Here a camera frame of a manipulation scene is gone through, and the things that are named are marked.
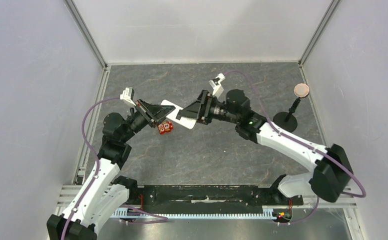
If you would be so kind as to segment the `white remote control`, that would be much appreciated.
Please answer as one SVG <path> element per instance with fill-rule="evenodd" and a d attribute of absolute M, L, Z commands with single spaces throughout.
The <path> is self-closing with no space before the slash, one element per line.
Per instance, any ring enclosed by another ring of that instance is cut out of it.
<path fill-rule="evenodd" d="M 167 120 L 170 120 L 171 122 L 179 124 L 179 125 L 187 128 L 187 129 L 190 129 L 190 130 L 194 128 L 194 126 L 196 124 L 196 120 L 194 120 L 193 118 L 182 116 L 180 114 L 180 112 L 182 111 L 182 107 L 180 107 L 180 106 L 178 106 L 178 105 L 176 105 L 168 100 L 165 100 L 165 99 L 161 102 L 161 105 L 175 107 L 175 109 L 166 116 Z"/>

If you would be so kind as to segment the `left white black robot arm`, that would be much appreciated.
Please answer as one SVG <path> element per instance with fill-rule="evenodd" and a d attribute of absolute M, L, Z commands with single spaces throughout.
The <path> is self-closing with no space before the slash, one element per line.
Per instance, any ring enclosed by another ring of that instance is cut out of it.
<path fill-rule="evenodd" d="M 104 118 L 102 145 L 94 154 L 94 167 L 68 207 L 47 220 L 49 239 L 95 240 L 121 205 L 138 200 L 137 181 L 118 176 L 132 150 L 127 142 L 144 127 L 157 127 L 175 109 L 173 105 L 150 104 L 139 99 L 127 118 L 117 112 Z"/>

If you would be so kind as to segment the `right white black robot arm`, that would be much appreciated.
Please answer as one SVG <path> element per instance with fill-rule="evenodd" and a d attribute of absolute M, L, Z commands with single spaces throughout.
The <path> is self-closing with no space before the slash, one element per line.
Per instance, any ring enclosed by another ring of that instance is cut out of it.
<path fill-rule="evenodd" d="M 307 173 L 282 175 L 274 182 L 270 196 L 277 204 L 306 194 L 335 203 L 352 178 L 351 165 L 341 146 L 316 144 L 283 130 L 253 111 L 249 98 L 239 89 L 230 90 L 223 102 L 203 90 L 189 106 L 178 108 L 172 120 L 188 129 L 213 120 L 233 123 L 240 137 L 272 148 L 305 167 Z"/>

